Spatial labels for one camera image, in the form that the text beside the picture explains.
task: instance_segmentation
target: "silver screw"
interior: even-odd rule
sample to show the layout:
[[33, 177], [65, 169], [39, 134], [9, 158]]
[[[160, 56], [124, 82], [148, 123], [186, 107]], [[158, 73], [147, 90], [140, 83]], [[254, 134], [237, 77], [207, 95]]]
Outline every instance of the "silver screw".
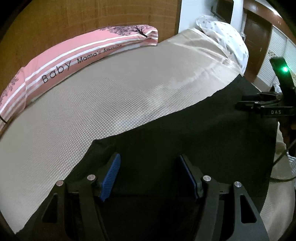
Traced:
[[234, 185], [238, 188], [240, 188], [242, 186], [242, 184], [240, 182], [234, 182]]
[[58, 186], [58, 187], [60, 187], [61, 185], [63, 185], [64, 184], [64, 181], [63, 180], [58, 180], [57, 182], [56, 182], [56, 185]]
[[93, 174], [90, 174], [90, 175], [87, 176], [87, 179], [90, 180], [90, 181], [94, 180], [95, 178], [96, 178], [96, 176], [93, 175]]
[[210, 176], [203, 176], [203, 179], [208, 182], [211, 180], [211, 177]]

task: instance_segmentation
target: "bed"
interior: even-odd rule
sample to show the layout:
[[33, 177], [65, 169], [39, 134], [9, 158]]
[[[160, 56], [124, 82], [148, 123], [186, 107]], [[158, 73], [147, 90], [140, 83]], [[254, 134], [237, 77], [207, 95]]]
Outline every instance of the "bed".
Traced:
[[[94, 139], [194, 105], [239, 74], [239, 65], [217, 42], [187, 29], [156, 47], [99, 60], [49, 90], [10, 124], [0, 140], [0, 210], [13, 232], [24, 227]], [[278, 131], [276, 155], [283, 145]], [[273, 175], [289, 176], [288, 160], [280, 164]], [[290, 224], [294, 203], [292, 182], [270, 183], [260, 214], [271, 240]]]

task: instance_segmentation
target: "wooden door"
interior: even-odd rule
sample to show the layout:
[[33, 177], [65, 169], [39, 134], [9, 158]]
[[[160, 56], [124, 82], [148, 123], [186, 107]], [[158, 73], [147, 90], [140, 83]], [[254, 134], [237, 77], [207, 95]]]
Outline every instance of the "wooden door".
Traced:
[[248, 11], [244, 33], [249, 59], [246, 74], [256, 78], [269, 45], [272, 24], [260, 16]]

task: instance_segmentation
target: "pink pillow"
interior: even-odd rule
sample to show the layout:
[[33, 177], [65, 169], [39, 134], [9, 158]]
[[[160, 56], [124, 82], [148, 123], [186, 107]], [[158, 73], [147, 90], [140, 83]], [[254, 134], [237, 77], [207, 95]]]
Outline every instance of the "pink pillow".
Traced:
[[149, 25], [97, 29], [44, 51], [22, 67], [0, 97], [0, 131], [13, 114], [83, 67], [110, 54], [157, 45], [157, 29]]

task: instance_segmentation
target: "green led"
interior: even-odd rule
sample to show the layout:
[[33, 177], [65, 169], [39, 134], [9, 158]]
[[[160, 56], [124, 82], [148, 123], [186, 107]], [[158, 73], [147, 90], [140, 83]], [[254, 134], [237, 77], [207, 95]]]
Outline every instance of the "green led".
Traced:
[[281, 69], [283, 72], [288, 72], [289, 71], [289, 68], [287, 66], [284, 66], [282, 69]]

